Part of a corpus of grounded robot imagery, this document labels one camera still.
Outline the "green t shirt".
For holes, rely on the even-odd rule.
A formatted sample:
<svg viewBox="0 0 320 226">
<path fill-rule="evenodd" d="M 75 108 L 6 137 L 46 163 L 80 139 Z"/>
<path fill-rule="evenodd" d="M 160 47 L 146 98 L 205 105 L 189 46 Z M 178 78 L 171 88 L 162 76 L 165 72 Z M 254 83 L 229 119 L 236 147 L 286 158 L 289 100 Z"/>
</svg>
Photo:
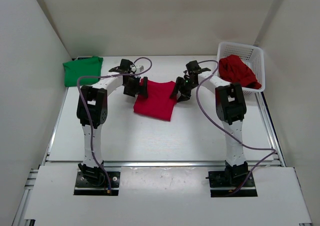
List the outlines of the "green t shirt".
<svg viewBox="0 0 320 226">
<path fill-rule="evenodd" d="M 100 77 L 103 60 L 102 57 L 93 56 L 63 63 L 64 86 L 76 87 L 78 78 L 83 76 Z"/>
</svg>

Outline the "dark red t shirt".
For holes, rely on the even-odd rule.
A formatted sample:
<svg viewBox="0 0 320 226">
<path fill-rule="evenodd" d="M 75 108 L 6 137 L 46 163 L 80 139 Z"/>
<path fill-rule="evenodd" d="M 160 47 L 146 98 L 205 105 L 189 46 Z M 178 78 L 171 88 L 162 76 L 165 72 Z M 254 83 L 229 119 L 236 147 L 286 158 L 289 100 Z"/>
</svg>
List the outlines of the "dark red t shirt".
<svg viewBox="0 0 320 226">
<path fill-rule="evenodd" d="M 244 88 L 258 90 L 262 85 L 253 71 L 237 55 L 231 54 L 219 60 L 220 78 L 230 83 L 240 83 Z"/>
</svg>

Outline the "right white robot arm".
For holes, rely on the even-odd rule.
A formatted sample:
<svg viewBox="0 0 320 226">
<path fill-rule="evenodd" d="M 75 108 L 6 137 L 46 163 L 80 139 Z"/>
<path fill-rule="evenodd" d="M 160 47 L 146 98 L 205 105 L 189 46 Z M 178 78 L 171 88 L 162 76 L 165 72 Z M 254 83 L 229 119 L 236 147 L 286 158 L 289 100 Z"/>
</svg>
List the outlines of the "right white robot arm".
<svg viewBox="0 0 320 226">
<path fill-rule="evenodd" d="M 242 126 L 247 107 L 240 83 L 230 83 L 218 76 L 211 75 L 207 67 L 201 68 L 196 60 L 186 64 L 183 77 L 177 77 L 170 98 L 176 96 L 177 102 L 188 101 L 192 90 L 199 85 L 214 93 L 215 109 L 225 133 L 226 157 L 222 176 L 216 176 L 215 182 L 236 186 L 248 175 L 248 163 L 242 146 Z"/>
</svg>

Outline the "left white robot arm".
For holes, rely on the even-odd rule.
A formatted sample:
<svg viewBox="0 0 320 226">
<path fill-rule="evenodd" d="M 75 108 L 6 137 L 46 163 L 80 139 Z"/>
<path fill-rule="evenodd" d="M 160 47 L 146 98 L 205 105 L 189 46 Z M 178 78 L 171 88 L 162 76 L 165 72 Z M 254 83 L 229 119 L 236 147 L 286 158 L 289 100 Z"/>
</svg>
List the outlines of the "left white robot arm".
<svg viewBox="0 0 320 226">
<path fill-rule="evenodd" d="M 84 159 L 78 168 L 93 186 L 112 188 L 101 149 L 102 127 L 108 116 L 108 96 L 123 87 L 123 93 L 127 96 L 147 98 L 148 78 L 141 75 L 152 66 L 152 61 L 147 57 L 139 57 L 135 61 L 122 59 L 119 66 L 111 68 L 107 75 L 86 75 L 77 80 L 79 100 L 76 116 L 84 136 Z"/>
</svg>

